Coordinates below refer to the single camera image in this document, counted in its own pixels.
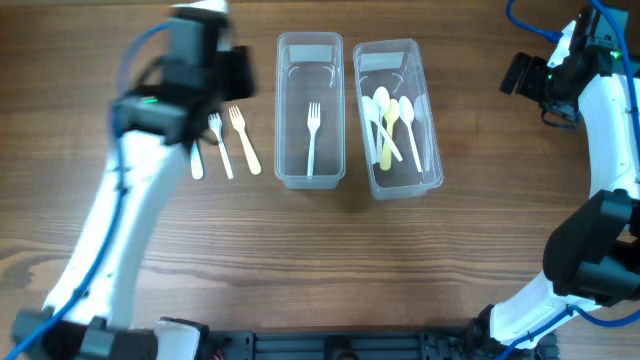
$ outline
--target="wooden tabletop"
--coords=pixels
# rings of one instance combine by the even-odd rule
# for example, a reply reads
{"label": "wooden tabletop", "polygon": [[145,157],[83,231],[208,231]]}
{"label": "wooden tabletop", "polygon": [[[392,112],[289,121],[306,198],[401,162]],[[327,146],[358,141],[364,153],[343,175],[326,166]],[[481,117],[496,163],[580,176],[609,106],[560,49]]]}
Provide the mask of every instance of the wooden tabletop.
{"label": "wooden tabletop", "polygon": [[[250,174],[237,136],[227,140],[231,181],[218,149],[203,148],[206,179],[185,174],[146,252],[135,325],[163,315],[254,331],[463,325],[529,282],[549,234],[588,197],[589,157],[584,127],[546,127],[537,104],[498,92],[514,54],[553,50],[510,24],[505,2],[233,3],[237,41],[251,47],[258,81],[256,97],[235,104],[263,172]],[[521,2],[523,21],[556,30],[585,4]],[[637,3],[618,3],[640,16]],[[119,57],[168,14],[166,4],[0,7],[2,354],[16,312],[40,307],[60,276],[94,200]],[[347,165],[332,191],[291,191],[274,175],[276,40],[288,31],[344,40]],[[627,33],[640,32],[632,24]],[[378,202],[352,50],[401,38],[420,46],[444,183],[424,197]],[[640,52],[640,38],[632,40]],[[154,40],[136,69],[162,43]],[[573,320],[559,330],[562,358],[637,359],[639,330]]]}

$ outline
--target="container of spoons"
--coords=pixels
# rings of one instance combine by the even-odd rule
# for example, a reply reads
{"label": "container of spoons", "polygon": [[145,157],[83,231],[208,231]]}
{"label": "container of spoons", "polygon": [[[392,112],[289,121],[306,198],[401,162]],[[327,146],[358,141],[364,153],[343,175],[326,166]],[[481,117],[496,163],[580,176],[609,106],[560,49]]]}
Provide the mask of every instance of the container of spoons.
{"label": "container of spoons", "polygon": [[353,61],[372,196],[415,197],[440,186],[440,151],[418,44],[359,44]]}

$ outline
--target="plastic bin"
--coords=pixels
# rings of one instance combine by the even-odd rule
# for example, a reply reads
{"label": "plastic bin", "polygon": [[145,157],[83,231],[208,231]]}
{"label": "plastic bin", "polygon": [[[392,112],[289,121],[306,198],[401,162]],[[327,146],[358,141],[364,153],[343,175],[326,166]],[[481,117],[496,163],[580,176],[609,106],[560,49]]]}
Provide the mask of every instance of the plastic bin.
{"label": "plastic bin", "polygon": [[[336,33],[278,39],[275,172],[290,189],[333,189],[345,174],[344,64]],[[320,103],[313,175],[307,176],[309,104]]]}
{"label": "plastic bin", "polygon": [[[353,50],[353,61],[358,110],[373,197],[378,200],[414,197],[440,186],[443,181],[440,152],[418,44],[411,39],[359,44]],[[388,171],[382,171],[378,163],[372,164],[366,130],[368,120],[364,116],[362,96],[373,98],[374,92],[380,86],[388,90],[391,99],[408,97],[414,107],[416,116],[411,127],[422,172],[418,171],[411,150],[409,132],[402,120],[395,123],[392,137],[403,161],[393,157]],[[371,123],[371,128],[375,141],[377,127]]]}

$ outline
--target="container with fork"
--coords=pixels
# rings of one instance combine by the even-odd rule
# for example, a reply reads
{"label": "container with fork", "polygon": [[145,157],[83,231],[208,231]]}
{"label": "container with fork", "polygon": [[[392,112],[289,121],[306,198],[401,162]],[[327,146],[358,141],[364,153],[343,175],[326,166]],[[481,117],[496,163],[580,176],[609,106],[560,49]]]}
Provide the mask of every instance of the container with fork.
{"label": "container with fork", "polygon": [[275,173],[290,189],[333,189],[345,174],[343,69],[339,34],[278,39]]}

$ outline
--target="wooden table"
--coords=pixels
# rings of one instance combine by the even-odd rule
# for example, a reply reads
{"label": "wooden table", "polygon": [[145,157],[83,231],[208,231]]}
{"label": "wooden table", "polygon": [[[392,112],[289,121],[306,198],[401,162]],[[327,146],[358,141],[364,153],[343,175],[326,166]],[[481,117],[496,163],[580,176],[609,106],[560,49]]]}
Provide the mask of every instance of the wooden table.
{"label": "wooden table", "polygon": [[[559,30],[584,1],[522,3],[522,20]],[[619,3],[640,16],[636,4]],[[232,181],[218,150],[204,149],[207,178],[185,174],[158,221],[134,323],[150,326],[166,315],[267,331],[463,325],[530,281],[549,234],[587,199],[589,158],[584,127],[546,127],[535,103],[498,92],[516,52],[547,57],[553,49],[510,24],[504,5],[232,4],[238,43],[251,47],[259,84],[255,98],[237,104],[263,173],[249,173],[237,136],[228,139]],[[151,4],[0,8],[2,354],[15,313],[41,306],[93,202],[119,57],[167,14],[166,5]],[[344,39],[347,172],[334,191],[290,191],[274,176],[276,39],[287,31]],[[638,34],[638,26],[627,33]],[[361,42],[407,37],[421,48],[445,180],[421,198],[377,202],[351,53]],[[636,53],[639,40],[631,44]],[[162,39],[150,44],[137,69],[161,46]],[[617,318],[637,306],[597,315]],[[576,319],[559,331],[562,358],[638,358],[639,330]]]}

